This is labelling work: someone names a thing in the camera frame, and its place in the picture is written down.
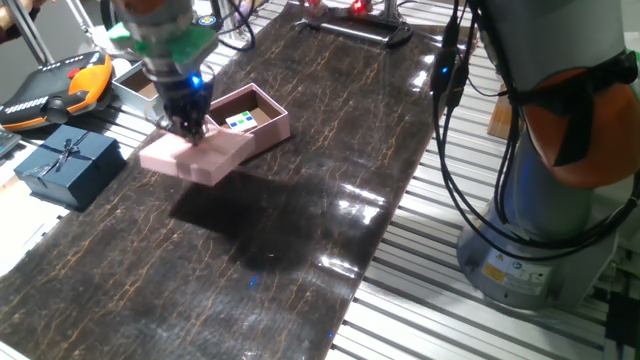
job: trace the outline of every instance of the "blue led light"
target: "blue led light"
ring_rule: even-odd
[[[198,75],[191,75],[191,83],[194,87],[200,87],[200,84],[202,84],[202,78]]]

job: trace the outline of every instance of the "black ribbon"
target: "black ribbon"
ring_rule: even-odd
[[[567,131],[553,166],[564,166],[587,157],[593,130],[594,96],[614,84],[629,85],[638,77],[634,52],[621,53],[613,59],[587,69],[559,85],[512,94],[512,105],[536,105],[550,113],[569,115]]]
[[[86,137],[89,135],[88,131],[85,131],[84,134],[82,134],[82,136],[80,136],[78,138],[78,140],[76,140],[75,143],[71,143],[73,140],[71,139],[67,139],[64,142],[64,147],[62,149],[56,149],[54,147],[51,147],[49,145],[46,144],[42,144],[40,145],[40,147],[42,149],[51,151],[53,153],[56,153],[60,156],[58,156],[58,158],[56,160],[54,160],[52,163],[48,164],[48,165],[43,165],[40,167],[37,167],[33,170],[29,170],[27,172],[24,173],[24,175],[34,175],[34,174],[38,174],[36,175],[38,180],[40,181],[40,183],[44,186],[47,187],[47,185],[45,184],[44,180],[42,180],[42,178],[47,175],[51,170],[53,170],[54,168],[56,169],[56,172],[60,172],[60,170],[62,169],[62,167],[64,166],[64,164],[67,162],[67,160],[69,160],[69,158],[74,158],[74,159],[78,159],[78,160],[84,160],[84,161],[90,161],[92,164],[94,164],[95,166],[97,166],[98,164],[96,163],[96,159],[91,157],[91,156],[86,156],[86,155],[82,155],[80,154],[80,148],[78,147],[78,145],[80,145],[80,143],[82,141],[84,141],[84,139],[86,139]]]

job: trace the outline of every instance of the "black stand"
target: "black stand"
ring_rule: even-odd
[[[392,34],[384,37],[364,31],[349,29],[331,24],[330,22],[332,20],[348,20],[378,29],[389,30]],[[329,8],[322,16],[302,20],[298,22],[298,25],[306,25],[314,30],[325,29],[347,36],[379,42],[387,48],[398,47],[407,43],[413,34],[411,26],[406,23],[398,13],[396,0],[385,0],[384,10],[377,15],[366,14],[356,16],[351,13],[350,9]]]

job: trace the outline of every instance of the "blue ribbon bow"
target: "blue ribbon bow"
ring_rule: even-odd
[[[29,170],[27,172],[24,173],[24,175],[33,175],[33,174],[38,174],[36,175],[38,180],[40,181],[40,183],[44,186],[47,187],[47,185],[45,184],[44,180],[42,180],[42,178],[47,175],[51,170],[53,170],[54,168],[56,169],[56,172],[60,172],[60,170],[62,169],[62,166],[64,166],[64,164],[67,162],[67,160],[69,160],[69,158],[74,158],[74,159],[78,159],[78,160],[84,160],[84,161],[90,161],[92,164],[94,164],[95,166],[98,166],[98,164],[96,164],[96,159],[90,156],[86,156],[86,155],[82,155],[80,154],[80,148],[78,147],[78,145],[80,145],[80,143],[89,135],[88,131],[85,131],[84,134],[82,134],[82,136],[80,136],[80,138],[78,138],[78,140],[76,140],[75,143],[71,144],[71,142],[73,140],[71,139],[67,139],[64,142],[64,147],[61,149],[56,149],[54,147],[51,147],[49,145],[46,144],[42,144],[40,145],[41,148],[51,151],[53,153],[59,154],[60,156],[58,156],[58,158],[56,160],[54,160],[52,163],[48,164],[48,165],[43,165],[40,167],[37,167],[33,170]]]

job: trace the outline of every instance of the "dark marble mat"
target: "dark marble mat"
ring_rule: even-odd
[[[298,10],[216,83],[256,83],[291,139],[214,188],[134,155],[0,279],[0,341],[32,360],[324,357],[433,130],[437,48],[294,31]]]

